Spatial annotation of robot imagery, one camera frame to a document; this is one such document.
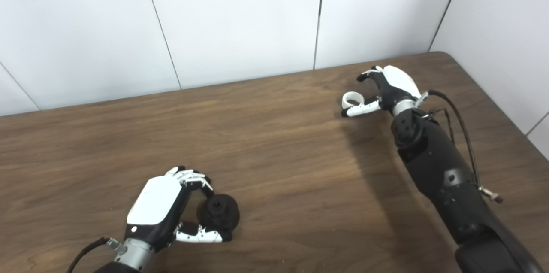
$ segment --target wooden table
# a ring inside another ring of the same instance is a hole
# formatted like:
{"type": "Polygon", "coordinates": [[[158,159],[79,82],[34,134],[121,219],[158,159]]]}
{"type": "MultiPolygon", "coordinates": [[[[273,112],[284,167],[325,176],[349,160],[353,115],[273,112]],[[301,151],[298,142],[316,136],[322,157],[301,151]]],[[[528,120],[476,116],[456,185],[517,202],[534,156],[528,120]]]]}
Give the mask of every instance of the wooden table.
{"type": "MultiPolygon", "coordinates": [[[[455,244],[396,155],[390,114],[340,117],[343,93],[374,94],[355,81],[373,64],[455,101],[483,184],[505,199],[491,207],[549,269],[547,161],[434,52],[0,118],[0,272],[63,272],[96,238],[122,238],[147,179],[175,165],[233,195],[241,222],[233,242],[174,243],[149,272],[459,272],[455,244]]],[[[193,195],[184,220],[201,201],[193,195]]],[[[75,273],[112,257],[96,249],[75,273]]]]}

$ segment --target robotic arm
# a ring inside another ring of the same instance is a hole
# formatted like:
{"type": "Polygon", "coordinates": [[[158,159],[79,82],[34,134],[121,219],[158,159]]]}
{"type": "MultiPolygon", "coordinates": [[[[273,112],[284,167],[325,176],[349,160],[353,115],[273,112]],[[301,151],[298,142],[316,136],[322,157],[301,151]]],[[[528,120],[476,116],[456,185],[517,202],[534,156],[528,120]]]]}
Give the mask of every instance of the robotic arm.
{"type": "Polygon", "coordinates": [[[343,117],[377,110],[389,111],[398,155],[419,191],[431,200],[454,241],[455,259],[464,273],[543,273],[543,269],[492,213],[482,195],[498,203],[502,198],[482,187],[463,120],[455,105],[442,93],[423,94],[413,79],[394,67],[373,67],[357,81],[372,79],[379,95],[364,99],[350,91],[341,103],[343,117]],[[433,113],[420,109],[429,95],[445,99],[455,111],[469,144],[473,171],[447,136],[433,113]]]}
{"type": "Polygon", "coordinates": [[[174,241],[218,243],[232,240],[231,231],[239,222],[238,205],[229,195],[214,194],[206,175],[184,166],[147,181],[128,216],[124,243],[102,238],[82,250],[68,269],[91,249],[107,244],[116,251],[113,261],[96,273],[142,273],[152,257],[174,241]],[[207,199],[199,212],[199,224],[180,222],[190,194],[201,189],[207,199]]]}

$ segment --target cable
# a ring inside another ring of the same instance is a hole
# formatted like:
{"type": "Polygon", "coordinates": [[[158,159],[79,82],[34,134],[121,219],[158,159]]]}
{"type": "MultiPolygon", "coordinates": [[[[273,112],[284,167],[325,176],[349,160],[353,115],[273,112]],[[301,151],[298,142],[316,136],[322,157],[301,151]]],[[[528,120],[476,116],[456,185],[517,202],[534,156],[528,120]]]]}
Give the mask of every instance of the cable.
{"type": "Polygon", "coordinates": [[[452,107],[452,110],[455,113],[457,120],[459,121],[459,125],[461,126],[461,130],[463,131],[463,136],[465,136],[465,142],[467,143],[467,149],[469,150],[469,157],[471,158],[471,167],[473,168],[473,175],[475,176],[475,181],[477,182],[477,185],[480,186],[480,179],[477,171],[477,161],[475,160],[473,145],[471,144],[471,139],[469,138],[469,132],[467,132],[467,128],[465,127],[465,123],[463,122],[463,118],[461,117],[461,114],[459,114],[459,111],[457,110],[457,107],[455,106],[455,104],[453,104],[453,102],[445,94],[439,91],[435,91],[434,89],[430,89],[428,93],[429,95],[441,97],[449,104],[450,107],[452,107]]]}
{"type": "Polygon", "coordinates": [[[449,113],[446,108],[443,108],[444,115],[446,116],[446,120],[448,121],[448,130],[449,130],[449,138],[452,140],[452,143],[455,144],[455,138],[453,136],[453,128],[452,128],[452,121],[449,118],[449,113]]]}
{"type": "Polygon", "coordinates": [[[433,109],[429,111],[429,116],[435,116],[441,111],[444,111],[444,115],[446,116],[446,121],[448,122],[449,138],[452,140],[452,143],[455,144],[455,138],[453,136],[452,121],[449,118],[448,110],[445,107],[443,107],[442,109],[433,109]]]}
{"type": "Polygon", "coordinates": [[[80,254],[78,254],[76,256],[76,258],[70,264],[69,268],[67,269],[67,273],[72,273],[72,271],[74,270],[74,267],[76,267],[76,264],[78,263],[78,261],[80,261],[80,259],[82,257],[84,257],[85,254],[89,253],[92,249],[94,249],[96,247],[99,247],[101,245],[106,244],[106,242],[108,242],[108,241],[109,241],[108,238],[102,237],[102,238],[90,243],[90,245],[84,247],[84,249],[80,252],[80,254]]]}

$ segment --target small white ring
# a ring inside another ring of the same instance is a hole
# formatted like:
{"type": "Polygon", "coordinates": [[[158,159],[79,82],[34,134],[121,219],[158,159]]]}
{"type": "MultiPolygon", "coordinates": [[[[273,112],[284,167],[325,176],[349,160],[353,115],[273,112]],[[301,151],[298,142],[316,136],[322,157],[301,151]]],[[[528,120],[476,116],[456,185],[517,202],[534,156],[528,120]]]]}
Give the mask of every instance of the small white ring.
{"type": "Polygon", "coordinates": [[[341,107],[343,107],[343,109],[347,109],[348,107],[356,106],[353,103],[349,103],[350,100],[361,104],[364,103],[364,96],[355,91],[348,91],[341,99],[341,107]]]}

